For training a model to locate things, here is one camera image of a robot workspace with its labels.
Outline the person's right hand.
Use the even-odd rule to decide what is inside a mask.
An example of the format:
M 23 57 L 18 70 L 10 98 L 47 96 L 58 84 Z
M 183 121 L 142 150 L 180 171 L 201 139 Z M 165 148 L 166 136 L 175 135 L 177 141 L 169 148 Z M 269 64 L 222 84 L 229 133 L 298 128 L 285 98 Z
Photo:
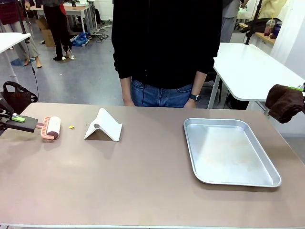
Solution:
M 124 106 L 135 106 L 130 95 L 123 95 L 122 99 L 123 99 Z

